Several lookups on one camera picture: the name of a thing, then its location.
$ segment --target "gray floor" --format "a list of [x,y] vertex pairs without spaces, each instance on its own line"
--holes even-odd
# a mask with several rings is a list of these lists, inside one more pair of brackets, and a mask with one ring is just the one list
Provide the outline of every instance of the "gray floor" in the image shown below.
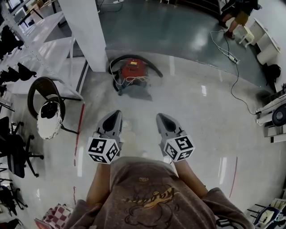
[[[122,52],[112,54],[120,56]],[[97,168],[86,153],[88,138],[98,121],[117,109],[123,115],[121,157],[165,160],[158,146],[161,137],[156,125],[157,113],[165,113],[176,118],[192,136],[196,149],[187,162],[209,190],[220,187],[242,211],[254,204],[267,206],[280,195],[286,174],[286,145],[270,143],[263,136],[263,127],[256,124],[256,117],[247,112],[244,103],[231,96],[230,85],[236,77],[182,58],[157,54],[145,57],[164,75],[159,78],[149,71],[146,90],[152,101],[131,98],[128,94],[118,96],[110,74],[88,71],[81,92],[85,106],[78,141],[77,135],[63,130],[51,140],[41,139],[37,122],[28,111],[27,95],[14,95],[15,112],[1,111],[0,118],[6,116],[6,111],[11,121],[24,122],[18,133],[24,140],[33,134],[31,151],[45,156],[44,160],[32,160],[38,178],[28,166],[24,179],[8,170],[0,173],[1,178],[12,179],[15,187],[21,189],[20,194],[29,206],[23,211],[17,206],[18,217],[26,229],[36,229],[34,219],[41,219],[58,203],[74,207],[75,201],[86,198]],[[174,59],[172,67],[168,64],[170,59]],[[253,112],[261,104],[245,92],[249,85],[240,79],[234,94],[245,100]],[[36,110],[43,103],[44,99],[36,96]],[[83,103],[65,101],[65,104],[64,126],[77,130]]]
[[[235,65],[214,45],[210,31],[220,30],[217,20],[185,6],[160,4],[159,0],[125,0],[120,4],[102,5],[100,20],[106,48],[171,55],[205,63],[237,75]],[[227,49],[223,33],[214,34],[218,45]],[[240,59],[240,76],[271,91],[252,48],[245,49],[229,40],[230,51]]]

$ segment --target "black bag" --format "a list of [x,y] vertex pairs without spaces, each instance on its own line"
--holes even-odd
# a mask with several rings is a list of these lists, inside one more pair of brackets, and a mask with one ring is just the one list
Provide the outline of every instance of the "black bag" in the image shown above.
[[281,68],[277,64],[272,64],[270,66],[265,64],[263,65],[263,72],[267,81],[266,85],[269,84],[272,89],[273,87],[275,88],[274,83],[276,83],[277,78],[281,75]]

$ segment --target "white floor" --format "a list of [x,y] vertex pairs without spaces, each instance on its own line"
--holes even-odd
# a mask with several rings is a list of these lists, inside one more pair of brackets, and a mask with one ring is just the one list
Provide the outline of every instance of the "white floor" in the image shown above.
[[[75,200],[85,198],[97,166],[85,152],[88,138],[98,120],[117,109],[125,120],[122,156],[163,160],[156,126],[156,114],[161,112],[176,118],[192,136],[196,150],[188,162],[207,188],[221,187],[242,211],[255,203],[269,204],[280,195],[286,175],[286,145],[271,144],[269,138],[264,138],[256,117],[248,113],[244,103],[232,97],[230,85],[235,76],[179,58],[153,58],[164,77],[150,71],[147,91],[152,101],[127,94],[120,97],[112,87],[111,75],[88,72],[82,89],[85,106],[76,152],[75,134],[60,131],[54,139],[42,140],[36,120],[27,110],[26,96],[17,96],[12,121],[25,123],[20,133],[25,139],[34,134],[31,151],[45,156],[43,161],[35,158],[32,162],[38,178],[29,167],[23,179],[0,173],[1,177],[9,175],[14,185],[21,188],[29,207],[17,212],[26,228],[36,228],[34,218],[41,219],[57,203],[74,206]],[[251,95],[251,88],[240,79],[234,93],[254,112],[260,104]],[[64,125],[77,130],[82,103],[65,103]]]

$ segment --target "power cord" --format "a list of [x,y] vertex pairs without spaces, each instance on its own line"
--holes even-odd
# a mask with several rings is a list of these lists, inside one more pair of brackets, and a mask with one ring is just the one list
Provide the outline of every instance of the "power cord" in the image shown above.
[[[223,37],[224,37],[225,41],[227,42],[228,53],[230,53],[230,52],[229,52],[229,44],[228,44],[228,41],[227,41],[227,39],[226,39],[225,36],[223,36]],[[234,98],[236,98],[236,99],[238,99],[238,100],[240,100],[240,101],[242,101],[242,102],[244,102],[244,103],[246,104],[247,109],[248,109],[248,112],[249,112],[250,114],[256,115],[256,114],[253,114],[253,113],[250,112],[249,107],[248,107],[248,104],[247,104],[245,101],[243,101],[242,99],[236,97],[236,96],[232,93],[232,89],[233,89],[234,85],[237,83],[237,81],[238,81],[238,79],[239,79],[239,75],[240,75],[240,72],[238,71],[238,66],[237,66],[237,64],[236,64],[236,70],[237,70],[237,79],[236,79],[235,83],[234,83],[234,84],[232,85],[232,87],[231,87],[231,94],[232,94],[232,96],[233,96]],[[277,104],[283,102],[284,100],[286,100],[286,98],[283,99],[283,100],[281,100],[281,101],[279,101],[278,103],[276,103],[276,104],[274,104],[274,105],[272,105],[272,106],[270,106],[270,107],[264,109],[264,110],[261,110],[260,112],[263,112],[263,111],[265,111],[265,110],[268,110],[269,108],[271,108],[271,107],[273,107],[273,106],[276,106]]]
[[[220,33],[220,32],[225,32],[225,31],[226,31],[226,30],[211,31],[211,32],[210,32],[210,36],[211,36],[211,39],[213,40],[213,42],[215,43],[215,41],[214,41],[214,39],[213,39],[211,33]],[[237,83],[237,81],[238,81],[238,79],[239,79],[239,76],[240,76],[240,72],[239,72],[238,66],[237,66],[240,62],[239,62],[239,60],[229,51],[229,44],[228,44],[228,41],[227,41],[227,39],[225,38],[225,36],[224,36],[224,39],[225,39],[225,41],[227,42],[228,50],[225,50],[225,49],[223,49],[222,47],[218,46],[217,43],[215,43],[215,45],[217,46],[217,48],[218,48],[225,56],[227,56],[232,62],[234,62],[234,63],[236,64],[237,79],[236,79],[235,83],[234,83],[234,84],[232,85],[232,87],[231,87],[231,94],[232,94],[232,96],[233,96],[234,98],[236,98],[236,99],[238,99],[238,100],[240,100],[240,101],[242,101],[242,102],[245,103],[245,105],[247,106],[247,110],[248,110],[248,112],[249,112],[250,114],[256,115],[256,114],[254,114],[254,113],[251,113],[251,111],[250,111],[250,109],[249,109],[249,107],[248,107],[248,104],[247,104],[244,100],[242,100],[242,99],[236,97],[236,96],[232,93],[233,87],[234,87],[234,85]]]
[[102,15],[102,14],[104,14],[104,13],[107,13],[107,12],[114,12],[114,13],[115,13],[115,12],[118,12],[118,11],[120,11],[120,10],[122,9],[122,7],[123,7],[123,2],[119,2],[119,3],[121,3],[121,6],[120,6],[120,8],[119,8],[118,10],[101,12],[101,6],[102,6],[102,5],[113,5],[113,4],[114,4],[114,2],[113,2],[113,3],[105,3],[105,4],[103,4],[104,1],[105,1],[105,0],[103,0],[103,1],[101,2],[100,6],[99,6],[99,9],[98,9],[100,15]]
[[210,37],[213,41],[213,43],[217,46],[218,50],[220,50],[222,52],[222,54],[224,54],[225,56],[227,56],[232,62],[234,62],[235,64],[240,64],[240,61],[229,51],[229,45],[227,42],[227,46],[228,46],[228,50],[223,49],[222,47],[220,47],[213,39],[212,33],[220,33],[220,32],[225,32],[227,30],[220,30],[220,31],[211,31],[210,32]]

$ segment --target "red vacuum cleaner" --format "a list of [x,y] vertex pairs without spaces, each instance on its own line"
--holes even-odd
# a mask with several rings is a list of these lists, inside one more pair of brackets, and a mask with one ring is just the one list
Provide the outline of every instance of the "red vacuum cleaner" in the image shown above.
[[[127,59],[127,61],[117,71],[113,72],[112,67],[124,59]],[[118,95],[122,95],[127,87],[133,85],[145,88],[148,76],[147,67],[153,69],[159,77],[163,77],[163,74],[154,64],[139,55],[123,55],[111,61],[108,72],[114,77],[113,87],[118,92]]]

